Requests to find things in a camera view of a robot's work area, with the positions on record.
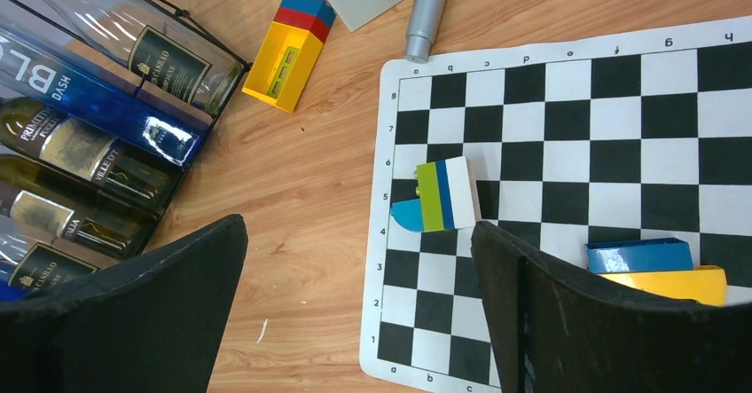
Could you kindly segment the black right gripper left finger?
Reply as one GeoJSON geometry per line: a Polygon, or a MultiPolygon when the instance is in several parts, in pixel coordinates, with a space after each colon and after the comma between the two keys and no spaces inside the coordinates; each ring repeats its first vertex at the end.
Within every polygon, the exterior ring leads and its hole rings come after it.
{"type": "Polygon", "coordinates": [[[4,392],[204,392],[247,253],[231,214],[1,305],[4,392]]]}

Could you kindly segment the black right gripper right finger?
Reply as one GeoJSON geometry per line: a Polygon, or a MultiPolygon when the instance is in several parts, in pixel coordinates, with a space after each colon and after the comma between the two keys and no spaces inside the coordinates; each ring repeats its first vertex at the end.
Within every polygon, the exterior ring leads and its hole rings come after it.
{"type": "Polygon", "coordinates": [[[604,279],[488,222],[471,253],[504,392],[748,392],[751,307],[604,279]]]}

